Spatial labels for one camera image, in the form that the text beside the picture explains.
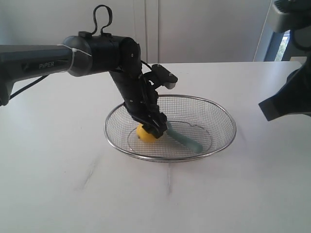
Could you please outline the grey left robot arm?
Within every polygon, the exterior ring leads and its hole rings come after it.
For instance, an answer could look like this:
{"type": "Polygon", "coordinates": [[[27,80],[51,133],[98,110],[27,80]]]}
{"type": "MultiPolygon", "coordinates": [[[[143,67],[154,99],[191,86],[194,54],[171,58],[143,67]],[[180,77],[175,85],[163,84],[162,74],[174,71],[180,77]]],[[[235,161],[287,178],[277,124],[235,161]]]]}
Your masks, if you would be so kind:
{"type": "Polygon", "coordinates": [[[158,93],[142,72],[140,46],[130,37],[70,36],[60,45],[2,45],[0,104],[8,104],[16,82],[59,72],[74,77],[109,72],[132,119],[155,138],[167,130],[158,93]]]}

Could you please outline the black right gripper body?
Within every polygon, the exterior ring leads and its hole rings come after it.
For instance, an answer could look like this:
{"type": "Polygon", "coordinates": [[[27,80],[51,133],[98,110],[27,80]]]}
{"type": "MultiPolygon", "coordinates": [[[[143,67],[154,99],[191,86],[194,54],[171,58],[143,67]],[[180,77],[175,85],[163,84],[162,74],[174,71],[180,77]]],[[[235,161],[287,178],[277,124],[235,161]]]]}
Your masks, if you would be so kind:
{"type": "Polygon", "coordinates": [[[311,114],[311,57],[293,71],[279,90],[280,115],[311,114]]]}

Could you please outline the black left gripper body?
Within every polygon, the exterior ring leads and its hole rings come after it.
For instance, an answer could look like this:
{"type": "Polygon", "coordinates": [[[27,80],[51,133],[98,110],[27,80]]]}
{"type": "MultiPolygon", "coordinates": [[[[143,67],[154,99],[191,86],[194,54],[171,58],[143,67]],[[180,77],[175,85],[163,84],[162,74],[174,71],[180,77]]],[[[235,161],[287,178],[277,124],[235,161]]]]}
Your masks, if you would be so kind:
{"type": "Polygon", "coordinates": [[[140,45],[130,37],[99,35],[90,38],[92,69],[108,71],[131,117],[139,123],[153,123],[161,113],[158,93],[147,83],[142,72],[140,45]]]}

